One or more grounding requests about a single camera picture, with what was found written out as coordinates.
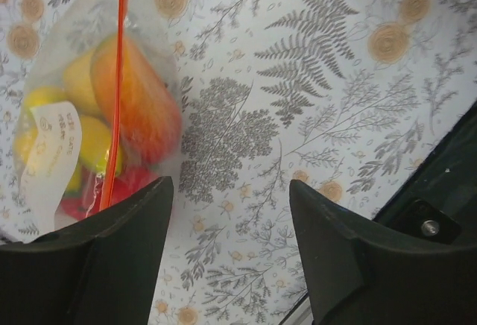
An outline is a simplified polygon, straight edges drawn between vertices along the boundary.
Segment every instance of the fern print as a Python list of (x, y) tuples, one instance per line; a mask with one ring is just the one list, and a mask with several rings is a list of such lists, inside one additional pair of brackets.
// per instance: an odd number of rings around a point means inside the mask
[(229, 306), (241, 308), (246, 315), (255, 315), (255, 324), (266, 322), (270, 288), (264, 274), (271, 268), (259, 271), (256, 268), (229, 268), (222, 265), (219, 269), (207, 272), (208, 286), (203, 304), (217, 303), (206, 309), (206, 317), (215, 317), (218, 324), (230, 319)]
[(302, 2), (303, 10), (293, 10), (267, 27), (288, 28), (293, 34), (255, 53), (259, 59), (277, 61), (259, 71), (259, 75), (278, 80), (262, 90), (279, 97), (271, 106), (278, 108), (276, 114), (285, 127), (304, 109), (313, 107), (314, 98), (322, 98), (332, 89), (326, 77), (328, 71), (337, 78), (344, 77), (336, 56), (354, 58), (346, 40), (345, 22), (347, 16), (358, 12), (346, 0)]
[(194, 112), (182, 151), (179, 191), (194, 202), (213, 202), (212, 190), (234, 189), (242, 159), (268, 156), (278, 125), (267, 110), (245, 111), (251, 86), (230, 78), (213, 78), (200, 98), (187, 101)]
[(425, 100), (429, 102), (429, 129), (432, 135), (434, 132), (434, 117), (442, 110), (444, 104), (455, 97), (456, 90), (445, 90), (447, 83), (452, 76), (464, 73), (461, 66), (456, 65), (458, 59), (467, 56), (472, 48), (465, 46), (466, 32), (459, 30), (452, 42), (452, 50), (447, 59), (443, 59), (440, 54), (435, 55), (434, 65), (437, 69), (437, 77), (433, 80), (424, 80), (423, 91)]

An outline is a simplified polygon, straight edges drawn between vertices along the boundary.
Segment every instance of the floral wallpaper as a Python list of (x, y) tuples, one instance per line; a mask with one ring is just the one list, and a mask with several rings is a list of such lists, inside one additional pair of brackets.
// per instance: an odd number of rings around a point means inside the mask
[[(0, 0), (0, 230), (18, 239), (36, 232), (22, 87), (72, 1)], [(477, 96), (477, 0), (153, 1), (186, 129), (149, 324), (278, 324), (306, 294), (289, 181), (373, 217)]]

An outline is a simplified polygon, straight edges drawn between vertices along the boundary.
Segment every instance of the gift wrap paper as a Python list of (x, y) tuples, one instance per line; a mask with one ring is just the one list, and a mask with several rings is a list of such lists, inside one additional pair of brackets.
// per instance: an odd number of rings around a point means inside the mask
[[(12, 132), (73, 1), (0, 0), (0, 228), (22, 240)], [(477, 0), (154, 2), (185, 129), (149, 324), (276, 325), (306, 293), (290, 180), (372, 218), (477, 96)]]

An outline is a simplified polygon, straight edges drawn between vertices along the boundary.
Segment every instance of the apple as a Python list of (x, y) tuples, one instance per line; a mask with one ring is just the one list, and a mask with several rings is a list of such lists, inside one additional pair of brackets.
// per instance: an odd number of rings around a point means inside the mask
[[(113, 123), (117, 34), (103, 41), (91, 64), (91, 81), (104, 118)], [(182, 113), (161, 77), (129, 37), (124, 38), (121, 137), (147, 164), (164, 160), (180, 143)]]

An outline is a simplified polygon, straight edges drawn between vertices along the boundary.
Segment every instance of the plastic bag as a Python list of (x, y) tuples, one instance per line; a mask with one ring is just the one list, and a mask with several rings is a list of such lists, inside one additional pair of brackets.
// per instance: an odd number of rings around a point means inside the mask
[(175, 59), (153, 0), (128, 0), (115, 107), (118, 11), (119, 0), (76, 0), (26, 80), (13, 153), (20, 195), (40, 235), (99, 210), (115, 114), (109, 204), (172, 173), (182, 131)]

